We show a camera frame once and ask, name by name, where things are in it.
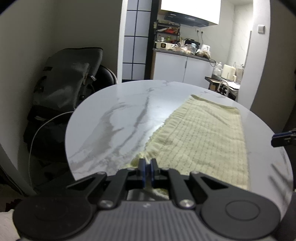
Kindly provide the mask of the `black bag on chair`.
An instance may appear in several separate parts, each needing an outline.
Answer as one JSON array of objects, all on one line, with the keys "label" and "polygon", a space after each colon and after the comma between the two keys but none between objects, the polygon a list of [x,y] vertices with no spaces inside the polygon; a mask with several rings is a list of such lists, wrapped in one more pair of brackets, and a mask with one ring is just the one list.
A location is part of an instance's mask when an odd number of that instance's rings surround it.
[{"label": "black bag on chair", "polygon": [[66,48],[48,58],[33,92],[23,135],[27,145],[46,121],[74,111],[90,95],[117,84],[116,75],[102,65],[102,58],[100,47]]}]

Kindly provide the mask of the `black framed glass door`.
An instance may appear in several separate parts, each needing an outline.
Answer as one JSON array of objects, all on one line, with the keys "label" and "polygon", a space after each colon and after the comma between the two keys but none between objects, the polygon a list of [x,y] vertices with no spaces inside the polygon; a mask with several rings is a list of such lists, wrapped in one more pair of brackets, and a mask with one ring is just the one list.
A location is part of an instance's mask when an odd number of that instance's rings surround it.
[{"label": "black framed glass door", "polygon": [[122,82],[151,78],[158,9],[159,1],[127,2]]}]

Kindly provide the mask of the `black kitchen shelf rack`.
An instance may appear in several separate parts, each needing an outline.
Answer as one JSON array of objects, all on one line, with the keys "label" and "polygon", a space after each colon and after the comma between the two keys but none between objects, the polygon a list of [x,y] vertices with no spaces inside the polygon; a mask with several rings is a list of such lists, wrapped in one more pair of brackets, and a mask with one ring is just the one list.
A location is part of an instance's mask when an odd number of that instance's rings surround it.
[{"label": "black kitchen shelf rack", "polygon": [[179,23],[157,20],[154,22],[155,42],[177,43],[180,41]]}]

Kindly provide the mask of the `white electric kettle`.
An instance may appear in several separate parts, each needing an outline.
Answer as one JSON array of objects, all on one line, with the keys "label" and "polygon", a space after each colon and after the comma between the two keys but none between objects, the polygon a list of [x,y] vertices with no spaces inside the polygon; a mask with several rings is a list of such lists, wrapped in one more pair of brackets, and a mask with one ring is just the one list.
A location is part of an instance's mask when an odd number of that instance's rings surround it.
[{"label": "white electric kettle", "polygon": [[211,53],[210,53],[210,46],[203,44],[201,47],[201,50],[204,52],[204,54],[208,57],[211,58]]}]

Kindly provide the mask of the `white kitchen cabinet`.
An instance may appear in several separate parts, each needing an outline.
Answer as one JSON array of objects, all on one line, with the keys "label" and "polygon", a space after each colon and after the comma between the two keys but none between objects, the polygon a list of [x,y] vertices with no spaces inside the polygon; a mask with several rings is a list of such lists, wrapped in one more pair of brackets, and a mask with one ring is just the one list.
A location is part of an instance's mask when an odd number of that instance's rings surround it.
[{"label": "white kitchen cabinet", "polygon": [[182,82],[208,89],[209,82],[205,78],[212,75],[213,65],[214,62],[206,58],[154,49],[151,79]]}]

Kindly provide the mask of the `white upper cabinet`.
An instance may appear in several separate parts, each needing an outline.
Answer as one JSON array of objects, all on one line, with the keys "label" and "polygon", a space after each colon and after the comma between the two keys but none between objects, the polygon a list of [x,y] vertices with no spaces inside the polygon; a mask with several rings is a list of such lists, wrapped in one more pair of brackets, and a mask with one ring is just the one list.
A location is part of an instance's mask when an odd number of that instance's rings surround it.
[{"label": "white upper cabinet", "polygon": [[215,25],[219,24],[220,0],[162,0],[161,10],[194,16]]}]

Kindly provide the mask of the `yellow knitted towel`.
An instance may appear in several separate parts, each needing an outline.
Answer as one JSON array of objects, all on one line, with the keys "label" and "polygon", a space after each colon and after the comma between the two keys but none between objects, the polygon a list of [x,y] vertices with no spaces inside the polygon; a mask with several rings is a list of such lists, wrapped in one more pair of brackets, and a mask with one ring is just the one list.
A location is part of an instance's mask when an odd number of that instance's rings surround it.
[{"label": "yellow knitted towel", "polygon": [[158,166],[192,171],[250,190],[245,136],[238,108],[191,95],[149,138],[144,150],[126,167],[143,158]]}]

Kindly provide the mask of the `wall light switch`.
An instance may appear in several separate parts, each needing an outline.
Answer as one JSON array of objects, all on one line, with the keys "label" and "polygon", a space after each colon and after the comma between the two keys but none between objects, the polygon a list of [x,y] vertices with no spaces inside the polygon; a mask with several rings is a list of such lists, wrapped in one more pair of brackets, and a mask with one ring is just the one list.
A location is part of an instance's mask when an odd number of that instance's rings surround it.
[{"label": "wall light switch", "polygon": [[265,34],[265,25],[257,25],[257,32],[259,34],[264,35]]}]

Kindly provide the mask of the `black range hood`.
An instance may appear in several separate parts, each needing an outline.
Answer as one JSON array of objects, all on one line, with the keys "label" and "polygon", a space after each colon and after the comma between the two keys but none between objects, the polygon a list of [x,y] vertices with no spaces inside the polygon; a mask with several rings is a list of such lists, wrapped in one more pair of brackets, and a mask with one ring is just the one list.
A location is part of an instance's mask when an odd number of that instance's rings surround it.
[{"label": "black range hood", "polygon": [[172,21],[174,23],[179,23],[191,27],[208,27],[209,22],[194,16],[184,15],[181,13],[168,12],[165,15],[165,20]]}]

